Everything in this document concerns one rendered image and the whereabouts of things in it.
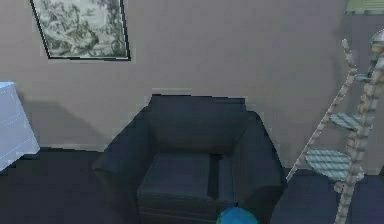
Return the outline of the blue round ball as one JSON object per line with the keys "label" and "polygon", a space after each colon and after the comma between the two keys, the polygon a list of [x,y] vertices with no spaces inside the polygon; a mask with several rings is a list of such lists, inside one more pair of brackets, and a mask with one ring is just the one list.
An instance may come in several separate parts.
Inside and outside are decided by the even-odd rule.
{"label": "blue round ball", "polygon": [[230,207],[219,214],[215,224],[259,224],[259,221],[243,208]]}

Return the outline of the black framed landscape picture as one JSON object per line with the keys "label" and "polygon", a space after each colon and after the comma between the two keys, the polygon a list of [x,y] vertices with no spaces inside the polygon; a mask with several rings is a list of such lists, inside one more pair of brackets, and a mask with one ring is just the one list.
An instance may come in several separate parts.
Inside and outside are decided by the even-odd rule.
{"label": "black framed landscape picture", "polygon": [[29,0],[52,60],[130,61],[124,0]]}

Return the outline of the white chest of drawers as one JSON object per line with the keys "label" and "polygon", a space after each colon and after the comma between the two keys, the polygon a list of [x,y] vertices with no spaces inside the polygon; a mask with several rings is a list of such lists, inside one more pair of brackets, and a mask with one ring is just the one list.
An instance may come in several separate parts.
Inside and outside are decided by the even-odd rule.
{"label": "white chest of drawers", "polygon": [[0,82],[0,172],[40,146],[18,97],[14,82]]}

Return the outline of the green window blind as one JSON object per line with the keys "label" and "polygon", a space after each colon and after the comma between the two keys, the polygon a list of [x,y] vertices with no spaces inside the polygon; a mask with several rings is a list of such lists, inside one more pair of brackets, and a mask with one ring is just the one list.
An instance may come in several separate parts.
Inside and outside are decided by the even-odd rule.
{"label": "green window blind", "polygon": [[348,0],[346,14],[384,15],[384,0]]}

